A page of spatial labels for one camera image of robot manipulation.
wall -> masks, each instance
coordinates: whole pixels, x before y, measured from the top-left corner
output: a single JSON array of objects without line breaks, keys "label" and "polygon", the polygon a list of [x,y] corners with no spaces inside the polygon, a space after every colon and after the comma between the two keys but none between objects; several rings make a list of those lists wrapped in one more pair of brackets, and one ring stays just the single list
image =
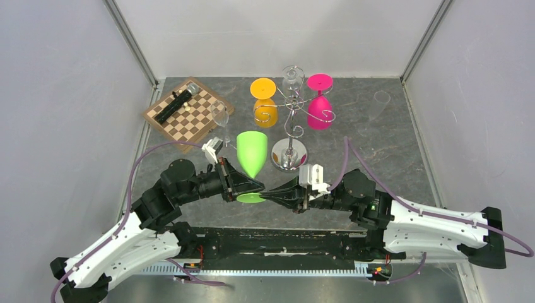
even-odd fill
[{"label": "wall", "polygon": [[[498,207],[504,229],[531,246],[534,13],[531,0],[455,1],[408,81],[445,204]],[[475,269],[485,302],[532,301],[535,261],[508,254],[507,266]]]},{"label": "wall", "polygon": [[102,1],[3,1],[0,28],[0,301],[47,302],[117,220],[151,87]]},{"label": "wall", "polygon": [[400,76],[440,0],[117,0],[159,78]]}]

purple cable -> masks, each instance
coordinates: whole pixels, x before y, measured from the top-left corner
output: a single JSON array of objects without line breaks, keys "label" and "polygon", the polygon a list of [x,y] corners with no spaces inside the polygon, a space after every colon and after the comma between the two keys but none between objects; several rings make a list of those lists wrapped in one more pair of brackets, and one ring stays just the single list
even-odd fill
[{"label": "purple cable", "polygon": [[[119,232],[125,226],[126,221],[128,220],[128,217],[130,217],[130,210],[132,208],[132,180],[134,179],[134,173],[136,171],[136,168],[138,167],[139,163],[141,163],[141,160],[145,156],[147,156],[149,153],[151,153],[153,150],[156,150],[157,148],[160,148],[160,147],[165,146],[165,145],[170,145],[170,144],[184,144],[184,145],[195,146],[195,147],[198,147],[198,148],[202,148],[203,147],[202,145],[195,144],[195,143],[189,143],[189,142],[184,142],[184,141],[171,141],[171,142],[165,142],[165,143],[162,143],[162,144],[158,144],[158,145],[156,145],[154,147],[151,147],[148,150],[146,150],[143,154],[141,154],[141,156],[139,156],[139,158],[134,162],[134,165],[132,166],[132,170],[130,171],[130,176],[128,177],[128,184],[127,184],[127,189],[126,189],[126,199],[127,199],[126,200],[127,201],[127,203],[126,203],[126,211],[125,211],[124,217],[123,217],[123,219],[121,221],[121,224],[119,224],[119,227],[115,230],[115,232],[112,234],[111,237],[107,238],[102,243],[100,243],[97,247],[95,247],[92,251],[88,252],[83,258],[80,259],[80,261],[78,261],[76,264],[74,264],[73,268],[74,267],[79,268],[85,261],[87,261],[87,259],[89,259],[97,251],[101,250],[104,246],[106,246],[106,244],[108,244],[113,239],[113,237],[117,237]],[[56,303],[56,293],[59,290],[59,287],[61,286],[63,281],[65,281],[65,279],[72,273],[73,273],[73,269],[70,269],[69,271],[67,271],[65,273],[65,275],[63,275],[57,281],[56,285],[54,286],[54,289],[52,290],[52,294],[50,295],[50,303]]]},{"label": "purple cable", "polygon": [[387,284],[394,284],[394,283],[397,283],[397,282],[403,282],[405,280],[408,280],[414,276],[416,276],[417,274],[420,273],[421,269],[423,268],[423,265],[425,264],[425,260],[427,258],[427,252],[424,252],[422,255],[421,255],[421,262],[420,262],[420,265],[418,265],[418,268],[413,271],[412,274],[410,275],[406,275],[402,278],[399,278],[399,279],[395,279],[395,280],[391,280],[391,281],[376,281],[375,284],[383,284],[383,285],[387,285]]},{"label": "purple cable", "polygon": [[189,273],[189,271],[187,269],[185,269],[184,267],[182,267],[180,264],[178,264],[175,260],[171,259],[171,258],[168,258],[168,259],[165,259],[166,261],[169,261],[171,263],[173,263],[176,267],[178,267],[182,272],[184,272],[191,280],[191,283],[196,283],[196,284],[203,284],[203,285],[207,285],[207,286],[227,286],[224,282],[218,282],[218,281],[202,281],[202,280],[199,280],[196,276],[192,275]]},{"label": "purple cable", "polygon": [[342,179],[344,178],[344,174],[346,173],[346,168],[348,166],[348,157],[350,154],[349,146],[348,146],[348,137],[344,137],[344,164],[342,165],[342,169],[340,170],[340,175],[338,176],[338,179],[336,179],[336,182],[334,182],[329,188],[327,188],[328,191],[332,191],[333,189],[342,182]]},{"label": "purple cable", "polygon": [[[384,190],[390,194],[392,196],[392,198],[394,198],[397,202],[399,202],[399,204],[405,206],[405,208],[411,210],[411,211],[414,211],[416,213],[419,213],[420,210],[415,208],[415,207],[412,207],[411,205],[405,203],[403,200],[399,199],[399,197],[393,192],[391,191],[388,186],[386,186],[386,184],[384,184],[383,182],[381,182],[381,180],[379,180],[379,178],[374,174],[374,172],[370,169],[370,167],[366,164],[366,162],[364,162],[364,159],[362,158],[362,156],[356,151],[355,147],[353,147],[353,145],[351,144],[351,142],[349,142],[349,146],[351,148],[351,150],[353,151],[353,153],[355,154],[355,156],[357,157],[358,161],[362,164],[362,166],[364,167],[364,169],[368,172],[368,174],[370,174],[370,177],[372,177],[373,180],[375,180],[377,182],[377,184],[379,184],[382,188],[384,188]],[[455,222],[461,222],[461,223],[465,223],[465,224],[469,224],[469,225],[472,225],[474,222],[470,221],[470,220],[467,220],[467,219],[461,219],[461,218],[456,218],[456,217],[452,217],[452,216],[448,216],[448,215],[442,215],[442,214],[439,214],[439,213],[432,213],[432,212],[429,212],[429,211],[423,211],[422,212],[422,215],[428,215],[430,217],[435,217],[435,218],[439,218],[439,219],[445,219],[445,220],[450,220],[450,221],[455,221]],[[490,225],[487,225],[487,224],[482,224],[482,223],[477,223],[476,226],[479,226],[479,227],[483,227],[484,229],[488,229],[492,232],[495,232],[497,234],[500,234],[506,238],[509,238],[510,240],[513,240],[514,242],[518,243],[518,245],[522,246],[523,248],[526,249],[527,253],[526,252],[521,252],[521,251],[515,251],[513,249],[509,249],[509,248],[506,248],[505,251],[508,252],[508,253],[512,253],[512,254],[517,254],[519,256],[523,256],[523,257],[527,257],[527,258],[531,258],[534,256],[534,252],[533,252],[533,249],[531,249],[531,247],[529,247],[529,245],[527,245],[525,242],[521,241],[520,239],[514,237],[513,235],[510,235],[502,230],[499,230],[495,227],[492,227]]]}]

